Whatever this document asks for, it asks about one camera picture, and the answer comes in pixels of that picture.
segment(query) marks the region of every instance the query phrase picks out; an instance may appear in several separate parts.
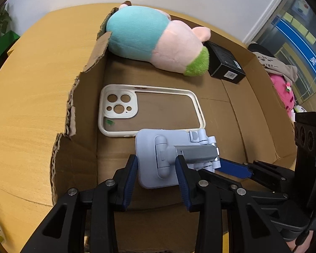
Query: gray cloth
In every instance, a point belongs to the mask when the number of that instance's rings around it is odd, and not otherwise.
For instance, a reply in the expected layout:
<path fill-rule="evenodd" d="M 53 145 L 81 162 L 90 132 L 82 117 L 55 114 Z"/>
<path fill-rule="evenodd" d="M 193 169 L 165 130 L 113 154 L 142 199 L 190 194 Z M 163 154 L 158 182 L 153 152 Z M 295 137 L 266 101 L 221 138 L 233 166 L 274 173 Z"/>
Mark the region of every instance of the gray cloth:
<path fill-rule="evenodd" d="M 277 58 L 272 58 L 259 52 L 253 53 L 257 56 L 260 64 L 263 65 L 268 73 L 283 76 L 291 86 L 298 79 L 297 67 L 286 65 Z"/>

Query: blue plush body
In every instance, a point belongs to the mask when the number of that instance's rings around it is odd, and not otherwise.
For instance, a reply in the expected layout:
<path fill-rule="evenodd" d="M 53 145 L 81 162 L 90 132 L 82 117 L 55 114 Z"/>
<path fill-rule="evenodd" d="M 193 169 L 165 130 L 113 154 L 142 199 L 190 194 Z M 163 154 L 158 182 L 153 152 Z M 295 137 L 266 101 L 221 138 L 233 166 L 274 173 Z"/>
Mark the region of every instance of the blue plush body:
<path fill-rule="evenodd" d="M 111 31 L 112 53 L 140 61 L 150 61 L 160 36 L 170 20 L 158 10 L 132 5 L 113 14 L 106 24 Z"/>

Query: black box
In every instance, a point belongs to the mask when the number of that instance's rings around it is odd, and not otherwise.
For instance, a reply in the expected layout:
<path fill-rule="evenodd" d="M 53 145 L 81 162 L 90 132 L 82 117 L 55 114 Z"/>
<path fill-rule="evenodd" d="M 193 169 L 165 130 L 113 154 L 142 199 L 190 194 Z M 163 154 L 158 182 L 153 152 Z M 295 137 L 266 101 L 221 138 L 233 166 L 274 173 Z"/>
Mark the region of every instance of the black box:
<path fill-rule="evenodd" d="M 210 54 L 208 71 L 212 77 L 238 83 L 246 76 L 229 50 L 208 41 L 204 43 L 204 46 Z"/>

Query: plush pig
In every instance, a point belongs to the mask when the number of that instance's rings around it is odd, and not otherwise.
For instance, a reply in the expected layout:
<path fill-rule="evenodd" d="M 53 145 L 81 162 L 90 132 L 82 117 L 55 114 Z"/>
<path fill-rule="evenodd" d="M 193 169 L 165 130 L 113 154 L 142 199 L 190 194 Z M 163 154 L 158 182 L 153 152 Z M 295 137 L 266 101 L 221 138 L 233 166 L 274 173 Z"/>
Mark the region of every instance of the plush pig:
<path fill-rule="evenodd" d="M 191 29 L 182 21 L 171 21 L 161 10 L 129 5 L 129 1 L 122 4 L 106 24 L 106 31 L 112 32 L 108 46 L 112 53 L 185 76 L 208 70 L 209 53 L 202 42 L 211 37 L 209 28 Z"/>

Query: blue sign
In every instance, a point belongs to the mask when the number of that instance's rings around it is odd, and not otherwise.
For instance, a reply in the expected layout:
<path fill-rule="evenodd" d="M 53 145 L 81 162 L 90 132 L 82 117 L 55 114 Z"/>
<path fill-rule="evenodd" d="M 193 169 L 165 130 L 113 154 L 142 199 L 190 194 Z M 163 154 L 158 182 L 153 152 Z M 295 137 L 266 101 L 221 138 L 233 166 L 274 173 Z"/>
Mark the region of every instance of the blue sign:
<path fill-rule="evenodd" d="M 296 46 L 316 73 L 316 54 L 306 41 L 282 19 L 276 24 L 276 27 Z"/>

